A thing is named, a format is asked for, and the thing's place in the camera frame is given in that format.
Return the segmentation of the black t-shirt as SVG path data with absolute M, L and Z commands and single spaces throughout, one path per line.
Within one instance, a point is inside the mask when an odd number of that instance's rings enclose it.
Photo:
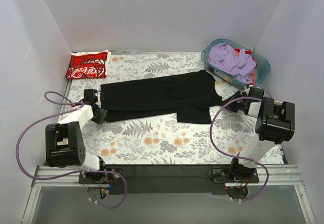
M 175 113 L 178 122 L 211 124 L 210 107 L 223 104 L 205 70 L 103 84 L 100 91 L 107 122 Z

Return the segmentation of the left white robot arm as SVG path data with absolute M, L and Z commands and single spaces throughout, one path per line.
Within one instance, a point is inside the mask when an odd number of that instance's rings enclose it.
M 86 152 L 82 129 L 89 123 L 102 124 L 107 111 L 97 105 L 98 91 L 84 90 L 83 107 L 69 113 L 56 124 L 46 126 L 46 162 L 49 167 L 75 167 L 91 170 L 90 177 L 101 184 L 107 180 L 108 172 L 101 157 Z

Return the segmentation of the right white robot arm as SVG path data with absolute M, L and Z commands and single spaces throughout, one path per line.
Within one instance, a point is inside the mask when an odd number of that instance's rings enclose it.
M 237 101 L 226 109 L 234 113 L 241 110 L 245 115 L 257 119 L 252 141 L 238 153 L 240 159 L 233 158 L 231 161 L 229 176 L 234 182 L 240 182 L 256 174 L 256 163 L 271 148 L 291 140 L 295 132 L 295 104 L 266 97 L 264 89 L 257 86 L 236 92 L 225 103 L 234 99 Z

